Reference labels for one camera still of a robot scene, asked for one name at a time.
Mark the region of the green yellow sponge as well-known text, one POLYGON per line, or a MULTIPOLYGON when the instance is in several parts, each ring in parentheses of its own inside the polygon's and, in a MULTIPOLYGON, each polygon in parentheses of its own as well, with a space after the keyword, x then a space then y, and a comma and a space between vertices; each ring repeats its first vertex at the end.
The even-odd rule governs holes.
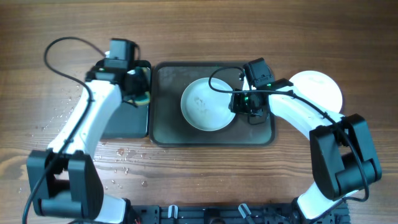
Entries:
POLYGON ((148 105, 150 103, 150 69, 147 67, 143 68, 143 72, 144 75, 147 78, 147 83, 149 85, 148 90, 143 94, 143 95, 139 95, 139 96, 135 96, 132 99, 132 102, 135 103, 137 106, 144 106, 144 105, 148 105))

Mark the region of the white plate top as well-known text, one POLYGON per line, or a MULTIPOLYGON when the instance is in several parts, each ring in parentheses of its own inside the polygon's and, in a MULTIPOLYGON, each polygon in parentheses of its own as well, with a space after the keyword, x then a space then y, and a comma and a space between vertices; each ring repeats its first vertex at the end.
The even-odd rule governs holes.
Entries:
POLYGON ((292 76, 289 80, 307 98, 323 108, 339 113, 343 107, 343 95, 336 82, 328 75, 306 70, 292 76))

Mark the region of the white plate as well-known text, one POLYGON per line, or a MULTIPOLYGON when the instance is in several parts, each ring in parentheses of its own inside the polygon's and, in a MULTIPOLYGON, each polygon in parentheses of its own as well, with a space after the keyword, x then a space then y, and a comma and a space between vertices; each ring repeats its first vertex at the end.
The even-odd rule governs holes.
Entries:
POLYGON ((323 108, 339 113, 343 107, 343 95, 336 82, 328 75, 306 70, 292 76, 289 80, 307 98, 323 108))
POLYGON ((232 88, 217 78, 200 78, 184 90, 180 108, 185 120, 202 131, 217 131, 232 122, 235 113, 228 108, 232 88))

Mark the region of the white plate bottom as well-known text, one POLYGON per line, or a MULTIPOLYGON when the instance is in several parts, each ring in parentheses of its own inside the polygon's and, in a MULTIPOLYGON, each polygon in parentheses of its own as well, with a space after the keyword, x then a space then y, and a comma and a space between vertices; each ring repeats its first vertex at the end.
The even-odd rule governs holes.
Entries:
POLYGON ((232 122, 235 113, 228 108, 232 88, 217 78, 200 78, 184 90, 180 108, 185 120, 202 131, 217 131, 232 122))

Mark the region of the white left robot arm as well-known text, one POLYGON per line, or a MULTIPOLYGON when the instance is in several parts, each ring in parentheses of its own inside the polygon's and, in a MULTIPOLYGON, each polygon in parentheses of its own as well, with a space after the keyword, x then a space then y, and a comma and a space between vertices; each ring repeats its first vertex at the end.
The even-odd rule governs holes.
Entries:
POLYGON ((130 200, 105 194, 93 163, 95 150, 106 125, 122 105, 137 108, 139 98, 149 95, 147 72, 150 63, 141 60, 138 44, 111 39, 109 52, 90 68, 84 80, 67 75, 49 64, 46 67, 83 88, 74 111, 46 150, 33 150, 26 166, 30 195, 21 222, 29 210, 38 216, 70 218, 73 223, 139 223, 130 200))

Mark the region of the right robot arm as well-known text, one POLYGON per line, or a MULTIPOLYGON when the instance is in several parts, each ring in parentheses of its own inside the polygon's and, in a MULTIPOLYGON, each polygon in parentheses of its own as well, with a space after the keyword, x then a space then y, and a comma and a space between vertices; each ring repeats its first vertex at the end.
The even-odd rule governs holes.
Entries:
POLYGON ((291 222, 314 223, 347 201, 365 202, 369 186, 382 169, 366 120, 340 113, 343 95, 328 75, 302 71, 289 80, 275 80, 259 58, 240 67, 242 90, 235 90, 231 111, 247 113, 265 106, 299 130, 310 142, 314 182, 297 197, 291 222))

